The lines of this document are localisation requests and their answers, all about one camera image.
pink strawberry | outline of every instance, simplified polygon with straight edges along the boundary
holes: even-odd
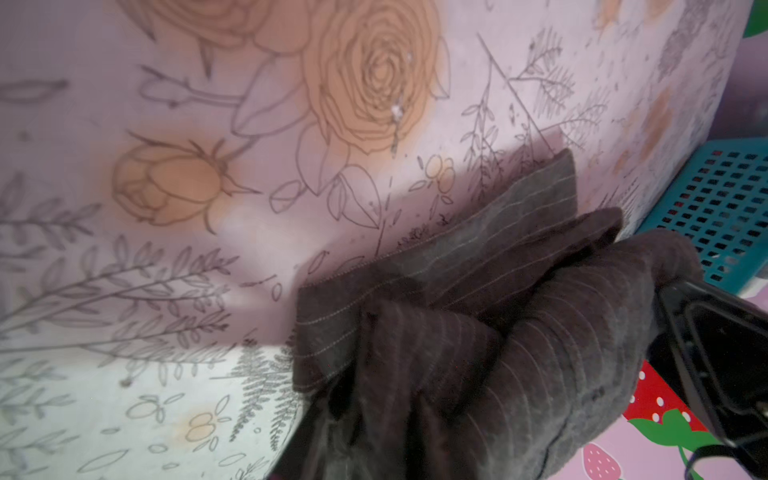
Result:
[[[584,447],[584,471],[591,480],[620,480],[621,467],[619,464],[594,443]]]

perforated plastic surface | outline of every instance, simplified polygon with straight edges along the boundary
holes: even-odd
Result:
[[[657,227],[690,238],[704,279],[738,293],[768,253],[768,139],[707,142],[638,233]]]

orange flower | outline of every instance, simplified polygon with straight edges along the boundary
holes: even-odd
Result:
[[[440,42],[432,0],[322,2],[303,51],[309,98],[330,130],[363,152],[394,150],[421,119]]]
[[[148,35],[154,13],[202,42],[242,47],[247,41],[277,53],[297,52],[309,37],[306,0],[118,0]]]
[[[202,215],[213,233],[208,210],[222,194],[260,192],[237,185],[227,175],[227,162],[245,148],[220,159],[195,149],[141,139],[114,167],[112,197],[125,211],[150,225],[164,226]]]

pinstriped fabric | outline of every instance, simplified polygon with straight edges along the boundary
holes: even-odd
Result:
[[[621,414],[655,286],[699,276],[697,256],[667,231],[611,244],[621,212],[574,218],[574,183],[566,152],[447,234],[300,292],[294,385],[345,399],[304,478],[544,478]]]

crumpled garment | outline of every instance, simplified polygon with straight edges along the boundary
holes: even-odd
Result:
[[[618,418],[656,288],[699,261],[576,208],[564,151],[451,230],[303,288],[294,388],[324,390],[301,478],[546,478]]]

